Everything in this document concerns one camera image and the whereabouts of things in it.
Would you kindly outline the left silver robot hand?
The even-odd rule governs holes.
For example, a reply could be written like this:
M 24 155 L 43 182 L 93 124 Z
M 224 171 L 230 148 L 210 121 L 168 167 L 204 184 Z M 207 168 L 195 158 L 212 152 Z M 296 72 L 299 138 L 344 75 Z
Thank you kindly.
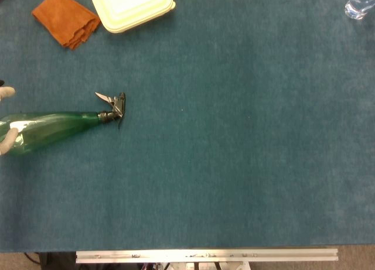
M 13 87 L 4 87 L 5 82 L 1 80 L 1 100 L 4 98 L 11 97 L 15 95 L 16 91 Z M 4 140 L 1 141 L 1 155 L 9 152 L 11 147 L 14 145 L 16 138 L 18 136 L 17 128 L 10 128 L 7 130 Z

